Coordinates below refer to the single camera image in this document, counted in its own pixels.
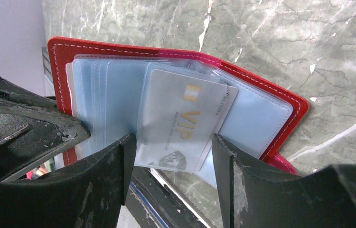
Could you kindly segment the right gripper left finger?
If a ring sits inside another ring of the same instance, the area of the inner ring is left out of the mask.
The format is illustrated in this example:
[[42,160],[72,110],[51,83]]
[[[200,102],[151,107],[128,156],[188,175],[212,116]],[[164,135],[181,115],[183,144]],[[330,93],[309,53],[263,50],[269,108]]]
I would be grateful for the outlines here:
[[0,228],[116,227],[136,143],[136,136],[127,134],[38,179],[0,182]]

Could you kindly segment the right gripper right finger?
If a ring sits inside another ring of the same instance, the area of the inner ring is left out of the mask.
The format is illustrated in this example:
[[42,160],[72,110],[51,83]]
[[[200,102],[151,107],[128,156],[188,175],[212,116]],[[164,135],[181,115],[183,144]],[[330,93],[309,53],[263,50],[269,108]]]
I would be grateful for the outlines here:
[[301,177],[217,134],[212,153],[225,228],[356,228],[356,164]]

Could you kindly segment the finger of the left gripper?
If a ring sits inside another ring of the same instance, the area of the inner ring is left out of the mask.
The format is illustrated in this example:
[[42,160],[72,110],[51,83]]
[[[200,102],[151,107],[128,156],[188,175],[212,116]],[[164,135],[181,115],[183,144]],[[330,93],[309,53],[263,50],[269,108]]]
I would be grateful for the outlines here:
[[0,181],[13,181],[89,138],[76,118],[0,76]]

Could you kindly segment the red leather card holder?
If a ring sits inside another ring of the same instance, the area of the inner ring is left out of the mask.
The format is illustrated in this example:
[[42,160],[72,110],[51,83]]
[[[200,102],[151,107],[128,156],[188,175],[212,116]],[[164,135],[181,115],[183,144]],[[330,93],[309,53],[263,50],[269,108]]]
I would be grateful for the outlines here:
[[[200,52],[65,37],[51,38],[47,47],[59,109],[81,120],[91,132],[73,152],[75,159],[125,134],[137,137],[145,81],[152,68],[236,87],[238,94],[216,134],[260,160],[275,156],[309,109],[301,96]],[[190,173],[217,186],[212,140],[199,169]]]

